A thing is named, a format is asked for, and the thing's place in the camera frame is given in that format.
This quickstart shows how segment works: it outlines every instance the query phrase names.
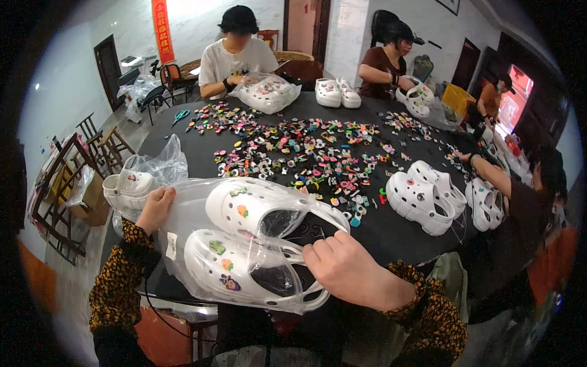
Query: brown shirt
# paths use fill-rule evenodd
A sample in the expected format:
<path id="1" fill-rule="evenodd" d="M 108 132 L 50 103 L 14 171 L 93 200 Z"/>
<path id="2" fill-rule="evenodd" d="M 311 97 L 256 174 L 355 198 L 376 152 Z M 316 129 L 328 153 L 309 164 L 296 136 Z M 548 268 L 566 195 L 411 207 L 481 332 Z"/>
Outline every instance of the brown shirt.
<path id="1" fill-rule="evenodd" d="M 470 287 L 483 299 L 503 288 L 534 258 L 544 235 L 548 211 L 547 198 L 516 179 L 511 180 L 510 214 L 494 231 L 488 232 L 492 244 L 473 260 Z"/>
<path id="2" fill-rule="evenodd" d="M 395 75 L 406 74 L 406 61 L 403 57 L 400 57 L 400 68 L 395 68 L 389 61 L 389 58 L 385 54 L 382 47 L 370 48 L 365 52 L 365 57 L 361 64 L 369 65 L 372 68 L 381 70 L 382 72 L 391 72 Z M 392 86 L 389 83 L 369 83 L 363 81 L 359 94 L 363 97 L 371 97 L 377 99 L 389 99 L 392 94 Z"/>
<path id="3" fill-rule="evenodd" d="M 495 85 L 488 84 L 483 88 L 481 92 L 481 97 L 479 97 L 483 101 L 483 105 L 485 106 L 485 112 L 487 113 L 488 117 L 496 117 L 497 113 L 500 110 L 501 104 L 501 94 L 497 93 L 497 89 L 495 89 Z"/>

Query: doorway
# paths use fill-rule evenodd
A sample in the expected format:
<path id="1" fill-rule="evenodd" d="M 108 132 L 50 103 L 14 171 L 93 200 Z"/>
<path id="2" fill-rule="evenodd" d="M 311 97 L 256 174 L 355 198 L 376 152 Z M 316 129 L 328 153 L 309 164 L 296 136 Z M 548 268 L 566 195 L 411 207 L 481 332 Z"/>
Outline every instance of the doorway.
<path id="1" fill-rule="evenodd" d="M 284 50 L 307 53 L 324 64 L 331 0 L 285 0 Z"/>
<path id="2" fill-rule="evenodd" d="M 458 59 L 457 69 L 454 71 L 452 84 L 468 90 L 477 62 L 481 56 L 481 51 L 467 38 L 463 43 L 461 57 Z"/>
<path id="3" fill-rule="evenodd" d="M 104 92 L 106 92 L 106 98 L 112 111 L 116 111 L 124 103 L 124 96 L 116 97 L 119 90 L 118 78 L 122 76 L 122 72 L 120 71 L 116 47 L 114 46 L 114 35 L 110 35 L 94 47 L 94 55 L 96 55 L 96 64 L 98 65 Z"/>

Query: yellow crate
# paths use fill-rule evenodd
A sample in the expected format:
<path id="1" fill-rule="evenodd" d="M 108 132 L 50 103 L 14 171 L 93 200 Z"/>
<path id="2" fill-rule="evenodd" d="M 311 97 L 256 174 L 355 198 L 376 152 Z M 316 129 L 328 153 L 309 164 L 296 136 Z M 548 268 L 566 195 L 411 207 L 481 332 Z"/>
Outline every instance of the yellow crate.
<path id="1" fill-rule="evenodd" d="M 442 96 L 442 102 L 448 107 L 451 107 L 455 114 L 464 115 L 467 112 L 468 101 L 476 102 L 477 100 L 461 87 L 453 84 L 446 86 L 446 90 Z"/>

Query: white t-shirt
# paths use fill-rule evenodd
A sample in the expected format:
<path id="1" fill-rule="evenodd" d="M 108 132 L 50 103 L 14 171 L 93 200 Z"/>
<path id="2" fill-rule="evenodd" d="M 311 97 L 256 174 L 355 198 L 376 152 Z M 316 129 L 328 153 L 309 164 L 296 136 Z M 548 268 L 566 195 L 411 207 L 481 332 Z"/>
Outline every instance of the white t-shirt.
<path id="1" fill-rule="evenodd" d="M 247 47 L 236 55 L 226 51 L 222 45 L 224 39 L 212 43 L 204 50 L 200 65 L 200 86 L 222 82 L 231 75 L 271 73 L 279 66 L 273 51 L 262 39 L 251 38 Z M 211 99 L 222 98 L 225 95 L 226 91 Z"/>

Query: red banner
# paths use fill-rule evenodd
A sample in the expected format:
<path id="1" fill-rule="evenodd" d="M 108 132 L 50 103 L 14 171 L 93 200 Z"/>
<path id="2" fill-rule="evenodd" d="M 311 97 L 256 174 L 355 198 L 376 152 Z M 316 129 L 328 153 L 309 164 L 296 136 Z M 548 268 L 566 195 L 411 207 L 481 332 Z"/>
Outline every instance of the red banner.
<path id="1" fill-rule="evenodd" d="M 155 38 L 159 48 L 161 64 L 176 60 L 171 45 L 171 33 L 169 31 L 169 18 L 167 17 L 167 0 L 151 0 L 153 6 L 153 26 L 155 27 Z"/>

